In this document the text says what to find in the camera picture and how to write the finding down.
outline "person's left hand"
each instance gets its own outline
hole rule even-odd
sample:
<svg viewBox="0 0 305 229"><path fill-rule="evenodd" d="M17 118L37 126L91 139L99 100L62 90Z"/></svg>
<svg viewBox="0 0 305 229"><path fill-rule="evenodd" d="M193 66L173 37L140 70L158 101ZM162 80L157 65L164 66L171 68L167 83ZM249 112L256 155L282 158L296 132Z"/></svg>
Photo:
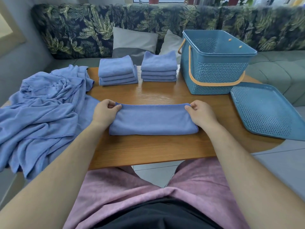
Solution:
<svg viewBox="0 0 305 229"><path fill-rule="evenodd" d="M99 124L107 128L115 119L116 113L122 108L122 105L115 105L112 100L103 100L95 107L92 124Z"/></svg>

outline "laundry basket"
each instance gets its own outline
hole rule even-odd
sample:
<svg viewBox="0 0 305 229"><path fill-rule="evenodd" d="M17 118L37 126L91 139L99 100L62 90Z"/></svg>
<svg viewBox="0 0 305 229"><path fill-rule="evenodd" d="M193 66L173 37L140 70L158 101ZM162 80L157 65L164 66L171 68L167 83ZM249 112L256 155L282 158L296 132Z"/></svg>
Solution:
<svg viewBox="0 0 305 229"><path fill-rule="evenodd" d="M184 30L178 53L190 92L219 95L228 94L243 80L257 51L223 30Z"/></svg>

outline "table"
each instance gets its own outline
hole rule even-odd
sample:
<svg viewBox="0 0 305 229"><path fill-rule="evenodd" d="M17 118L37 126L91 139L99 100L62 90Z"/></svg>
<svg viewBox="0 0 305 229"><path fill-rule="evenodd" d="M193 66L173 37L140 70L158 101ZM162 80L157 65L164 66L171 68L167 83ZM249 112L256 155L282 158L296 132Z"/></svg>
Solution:
<svg viewBox="0 0 305 229"><path fill-rule="evenodd" d="M100 101L110 99L122 104L182 104L191 103L194 100L207 102L215 111L219 122L250 153L272 149L284 141L255 135L247 131L229 94L192 95L181 73L178 74L176 83L142 82L140 66L138 66L138 84L107 87L98 85L98 67L89 68L88 74L90 78L95 80L95 84L88 94ZM259 83L247 75L243 81ZM197 134L173 136L110 136L106 130L97 146L89 169L168 162L215 155L212 143L202 129Z"/></svg>

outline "person's right arm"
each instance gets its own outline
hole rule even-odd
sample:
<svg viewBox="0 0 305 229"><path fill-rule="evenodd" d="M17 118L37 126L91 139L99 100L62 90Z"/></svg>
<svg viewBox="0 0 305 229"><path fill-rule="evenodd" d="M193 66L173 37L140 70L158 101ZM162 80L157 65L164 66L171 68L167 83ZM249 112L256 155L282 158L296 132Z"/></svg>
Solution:
<svg viewBox="0 0 305 229"><path fill-rule="evenodd" d="M207 103L196 100L191 106L185 109L211 139L229 187L251 229L303 228L305 202L218 123Z"/></svg>

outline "forearm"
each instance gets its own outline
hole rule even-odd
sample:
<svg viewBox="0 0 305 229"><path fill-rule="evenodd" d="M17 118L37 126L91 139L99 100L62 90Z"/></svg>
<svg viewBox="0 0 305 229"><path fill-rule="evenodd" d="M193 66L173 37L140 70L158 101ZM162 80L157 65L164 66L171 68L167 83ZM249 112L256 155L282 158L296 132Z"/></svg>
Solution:
<svg viewBox="0 0 305 229"><path fill-rule="evenodd" d="M62 228L105 127L89 125L0 212L1 228Z"/></svg>
<svg viewBox="0 0 305 229"><path fill-rule="evenodd" d="M220 124L205 127L239 208L252 229L301 228L305 203Z"/></svg>

